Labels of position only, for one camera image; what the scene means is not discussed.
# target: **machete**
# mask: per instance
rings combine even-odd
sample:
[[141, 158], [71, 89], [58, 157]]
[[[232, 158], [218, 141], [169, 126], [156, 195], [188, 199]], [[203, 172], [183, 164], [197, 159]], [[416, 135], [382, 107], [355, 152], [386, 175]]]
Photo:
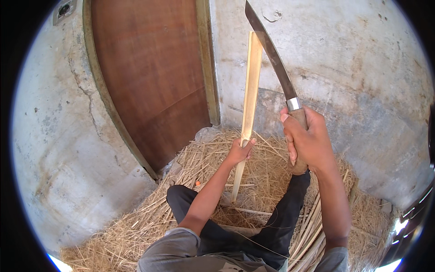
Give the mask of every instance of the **machete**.
[[[264, 50], [266, 51], [269, 60], [272, 63], [272, 67], [281, 83], [282, 90], [284, 91], [284, 96], [286, 99], [288, 114], [293, 116], [305, 130], [308, 129], [307, 120], [305, 117], [304, 109], [299, 101], [299, 98], [294, 90], [293, 84], [291, 83], [290, 77], [288, 76], [287, 70], [285, 69], [282, 59], [279, 56], [275, 45], [273, 44], [269, 34], [264, 29], [263, 24], [256, 15], [255, 11], [252, 9], [250, 3], [246, 1], [245, 14], [258, 36]], [[305, 173], [308, 166], [299, 157], [297, 157], [295, 164], [292, 166], [289, 164], [290, 172], [294, 175], [301, 175]]]

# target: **hand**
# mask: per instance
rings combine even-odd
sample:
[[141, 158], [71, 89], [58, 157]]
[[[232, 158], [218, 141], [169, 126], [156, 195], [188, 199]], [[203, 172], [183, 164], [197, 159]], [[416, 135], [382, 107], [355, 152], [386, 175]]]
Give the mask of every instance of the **hand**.
[[307, 118], [307, 131], [296, 119], [287, 114], [287, 108], [280, 111], [290, 161], [294, 163], [299, 156], [314, 173], [324, 169], [327, 171], [330, 167], [336, 166], [336, 163], [325, 118], [307, 106], [303, 106], [303, 108]]
[[255, 142], [256, 139], [254, 138], [248, 141], [246, 146], [243, 148], [240, 146], [240, 138], [235, 139], [233, 141], [233, 145], [231, 146], [230, 152], [224, 161], [227, 162], [231, 167], [234, 167], [244, 159], [249, 160], [251, 157], [252, 147], [255, 145]]

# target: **metal ferrule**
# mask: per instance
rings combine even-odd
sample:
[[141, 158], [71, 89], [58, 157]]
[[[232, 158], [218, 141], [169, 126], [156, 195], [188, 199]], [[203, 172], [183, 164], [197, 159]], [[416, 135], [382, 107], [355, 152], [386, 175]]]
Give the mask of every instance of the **metal ferrule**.
[[287, 100], [288, 111], [294, 111], [300, 108], [302, 108], [302, 104], [299, 102], [299, 98], [294, 97], [292, 99]]

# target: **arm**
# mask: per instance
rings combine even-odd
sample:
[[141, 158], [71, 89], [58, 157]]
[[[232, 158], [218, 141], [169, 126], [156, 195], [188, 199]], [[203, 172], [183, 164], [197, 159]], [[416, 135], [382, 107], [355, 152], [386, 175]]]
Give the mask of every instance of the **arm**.
[[250, 158], [251, 149], [254, 144], [255, 139], [252, 139], [242, 148], [240, 146], [240, 139], [234, 140], [228, 156], [195, 197], [186, 217], [178, 225], [179, 227], [191, 229], [199, 236], [219, 202], [231, 169], [242, 160]]
[[351, 213], [345, 187], [334, 159], [325, 118], [309, 107], [304, 106], [304, 110], [308, 131], [287, 114], [287, 109], [280, 112], [290, 160], [295, 161], [300, 156], [318, 178], [322, 224], [326, 236], [325, 251], [339, 246], [347, 247]]

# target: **door frame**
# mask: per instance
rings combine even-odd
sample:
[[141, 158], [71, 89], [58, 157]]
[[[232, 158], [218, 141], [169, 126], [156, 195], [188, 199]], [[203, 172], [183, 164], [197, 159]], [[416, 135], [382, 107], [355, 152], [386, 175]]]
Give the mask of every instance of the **door frame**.
[[209, 0], [196, 0], [196, 18], [198, 24], [199, 48], [201, 50], [202, 73], [204, 76], [205, 95], [208, 105], [210, 122], [221, 124], [219, 95], [216, 83], [216, 70], [211, 35], [211, 14]]
[[156, 180], [156, 172], [153, 170], [153, 168], [151, 168], [145, 157], [139, 151], [127, 129], [125, 128], [124, 123], [122, 122], [121, 117], [119, 116], [118, 111], [113, 104], [112, 98], [110, 97], [106, 83], [104, 82], [103, 74], [101, 73], [100, 64], [98, 62], [97, 51], [95, 50], [94, 35], [92, 32], [91, 0], [83, 0], [83, 32], [90, 70], [94, 77], [97, 90], [100, 93], [104, 105], [106, 106], [106, 110], [115, 124], [116, 129], [121, 135], [121, 138], [124, 140], [124, 143], [130, 149], [133, 156], [135, 156], [139, 164], [145, 168], [150, 176]]
[[[157, 174], [151, 168], [145, 157], [137, 148], [137, 145], [131, 138], [127, 129], [122, 122], [118, 111], [113, 104], [112, 98], [104, 82], [103, 74], [101, 73], [100, 65], [98, 62], [97, 52], [95, 50], [94, 35], [92, 32], [91, 20], [91, 2], [92, 0], [83, 0], [83, 31], [84, 42], [89, 59], [90, 69], [100, 93], [106, 110], [112, 119], [115, 127], [117, 128], [124, 143], [130, 149], [131, 153], [139, 164], [147, 170], [153, 179], [157, 179]], [[211, 15], [210, 15], [210, 1], [209, 0], [196, 0], [197, 12], [197, 25], [198, 25], [198, 38], [200, 47], [200, 56], [202, 64], [202, 72], [205, 85], [205, 94], [207, 99], [208, 113], [210, 122], [218, 126], [221, 124], [221, 114], [219, 108], [219, 96], [216, 83], [216, 71], [214, 66], [214, 51], [213, 40], [211, 36]]]

